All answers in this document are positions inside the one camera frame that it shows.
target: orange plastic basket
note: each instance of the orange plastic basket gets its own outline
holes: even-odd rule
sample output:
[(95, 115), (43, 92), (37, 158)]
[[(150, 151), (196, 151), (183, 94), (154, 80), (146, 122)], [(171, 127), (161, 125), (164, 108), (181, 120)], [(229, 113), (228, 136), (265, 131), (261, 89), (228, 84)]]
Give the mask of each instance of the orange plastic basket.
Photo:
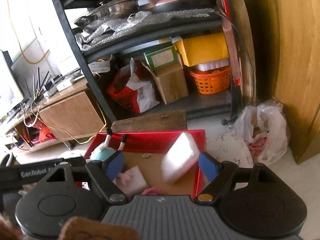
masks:
[(226, 90), (230, 86), (230, 73), (229, 66), (211, 74), (196, 74), (192, 70), (190, 71), (190, 75), (195, 78), (199, 92), (205, 95)]

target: television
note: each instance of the television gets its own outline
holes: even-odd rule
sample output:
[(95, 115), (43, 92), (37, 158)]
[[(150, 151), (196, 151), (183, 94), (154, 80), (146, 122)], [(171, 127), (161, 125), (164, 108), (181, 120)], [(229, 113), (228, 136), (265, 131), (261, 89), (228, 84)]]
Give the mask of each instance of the television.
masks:
[(12, 61), (9, 53), (0, 50), (0, 118), (5, 116), (24, 98), (11, 73), (11, 65)]

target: green box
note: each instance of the green box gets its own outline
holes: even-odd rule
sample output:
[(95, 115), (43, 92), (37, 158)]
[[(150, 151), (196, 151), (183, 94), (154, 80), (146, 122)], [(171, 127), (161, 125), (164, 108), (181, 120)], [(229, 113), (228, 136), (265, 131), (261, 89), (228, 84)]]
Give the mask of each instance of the green box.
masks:
[(152, 71), (178, 62), (175, 46), (171, 42), (156, 45), (143, 54)]

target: yellow box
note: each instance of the yellow box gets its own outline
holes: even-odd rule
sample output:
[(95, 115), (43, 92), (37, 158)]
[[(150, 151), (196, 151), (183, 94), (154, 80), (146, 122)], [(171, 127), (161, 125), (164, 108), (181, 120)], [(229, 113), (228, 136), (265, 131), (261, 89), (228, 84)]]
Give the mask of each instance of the yellow box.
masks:
[(226, 39), (223, 33), (214, 33), (174, 43), (189, 67), (229, 57)]

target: gray ribbed panel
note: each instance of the gray ribbed panel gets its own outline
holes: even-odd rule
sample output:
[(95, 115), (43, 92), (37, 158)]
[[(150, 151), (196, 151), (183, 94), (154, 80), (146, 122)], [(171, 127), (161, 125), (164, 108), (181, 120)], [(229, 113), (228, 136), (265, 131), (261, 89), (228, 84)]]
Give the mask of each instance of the gray ribbed panel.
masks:
[(252, 239), (227, 227), (214, 208), (196, 205), (189, 196), (137, 195), (127, 205), (110, 207), (102, 222), (134, 227), (141, 240)]

